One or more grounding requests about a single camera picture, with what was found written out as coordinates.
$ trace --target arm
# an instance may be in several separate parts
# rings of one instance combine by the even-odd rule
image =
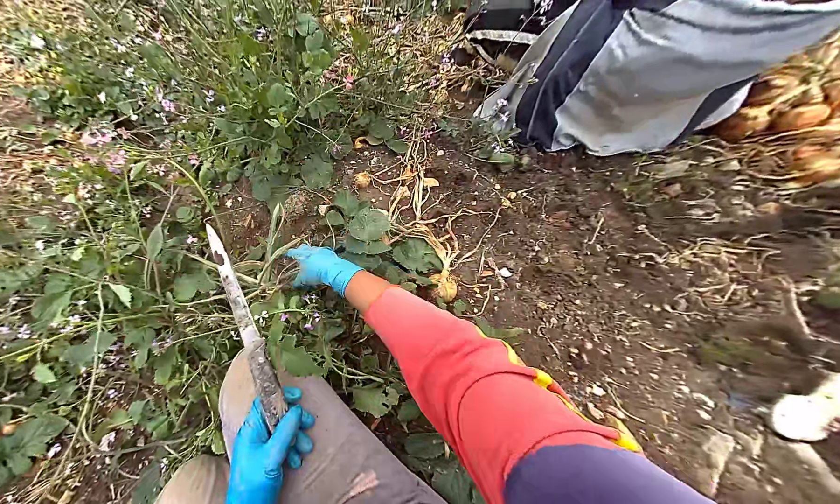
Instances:
[[[334,289],[392,352],[417,404],[490,504],[577,495],[599,502],[708,502],[621,449],[640,450],[629,434],[584,418],[547,373],[527,367],[504,342],[325,251],[326,276],[347,276]],[[314,267],[300,262],[296,284]],[[617,477],[618,484],[607,481]]]

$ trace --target red sleeve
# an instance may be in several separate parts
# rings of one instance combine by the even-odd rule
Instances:
[[[486,502],[504,502],[510,470],[540,447],[618,448],[615,429],[585,419],[547,373],[526,367],[472,323],[398,288],[383,292],[365,315]]]

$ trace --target vegetation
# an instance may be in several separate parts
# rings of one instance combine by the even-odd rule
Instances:
[[[0,125],[0,163],[21,161],[0,171],[0,489],[70,498],[90,464],[143,452],[156,462],[133,498],[151,502],[178,464],[224,453],[217,395],[240,344],[203,229],[245,177],[273,218],[237,271],[278,366],[396,414],[405,463],[481,502],[369,327],[333,293],[289,289],[279,261],[298,241],[282,233],[293,191],[331,187],[355,146],[407,159],[437,130],[453,29],[434,14],[450,8],[165,0],[0,19],[0,52],[27,75],[14,92],[38,113]],[[429,229],[347,189],[332,202],[328,245],[453,299],[453,255]]]

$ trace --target blue glove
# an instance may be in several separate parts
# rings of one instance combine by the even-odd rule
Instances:
[[[362,267],[336,256],[332,248],[326,246],[302,245],[286,252],[288,258],[299,262],[299,274],[292,285],[313,287],[329,285],[340,296],[346,295],[346,286]]]
[[[283,395],[287,403],[293,404],[302,398],[302,390],[286,386]],[[302,455],[314,449],[311,438],[302,432],[313,425],[313,415],[301,406],[292,406],[280,418],[274,435],[269,436],[256,397],[236,434],[227,504],[275,504],[283,487],[284,460],[292,469],[298,469]]]

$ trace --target knife handle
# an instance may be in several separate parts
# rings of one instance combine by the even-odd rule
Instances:
[[[283,396],[283,388],[277,379],[274,366],[270,363],[263,339],[250,343],[245,351],[252,381],[255,383],[255,393],[264,413],[264,421],[268,425],[268,431],[273,434],[277,422],[283,418],[288,409]]]

